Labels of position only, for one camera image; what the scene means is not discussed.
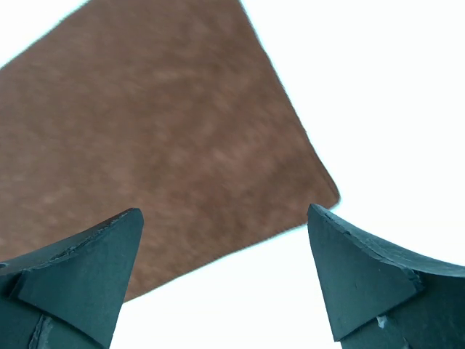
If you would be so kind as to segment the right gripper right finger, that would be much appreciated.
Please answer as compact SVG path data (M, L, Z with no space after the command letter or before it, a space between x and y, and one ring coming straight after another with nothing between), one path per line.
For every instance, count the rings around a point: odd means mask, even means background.
M464 348L464 267L312 204L308 233L334 341L345 349Z

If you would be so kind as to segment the brown microfiber towel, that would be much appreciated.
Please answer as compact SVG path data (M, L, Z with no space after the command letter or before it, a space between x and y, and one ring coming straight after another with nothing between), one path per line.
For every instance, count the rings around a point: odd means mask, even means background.
M339 197L238 1L89 1L1 69L3 260L137 207L132 299Z

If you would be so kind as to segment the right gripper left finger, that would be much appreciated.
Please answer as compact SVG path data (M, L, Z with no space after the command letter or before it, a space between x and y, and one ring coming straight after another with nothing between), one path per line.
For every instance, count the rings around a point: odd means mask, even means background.
M143 225L127 209L1 262L1 347L109 348Z

